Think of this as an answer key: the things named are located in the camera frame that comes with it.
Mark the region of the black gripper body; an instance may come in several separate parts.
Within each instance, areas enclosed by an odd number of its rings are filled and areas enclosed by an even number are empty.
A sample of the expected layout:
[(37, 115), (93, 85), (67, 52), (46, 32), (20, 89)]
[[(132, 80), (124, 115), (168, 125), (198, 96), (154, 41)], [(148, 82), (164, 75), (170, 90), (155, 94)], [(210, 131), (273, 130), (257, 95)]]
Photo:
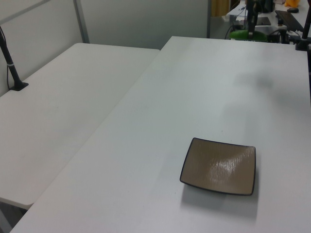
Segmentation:
[(254, 26), (256, 25), (256, 21), (259, 13), (259, 4), (258, 3), (247, 3), (247, 25)]

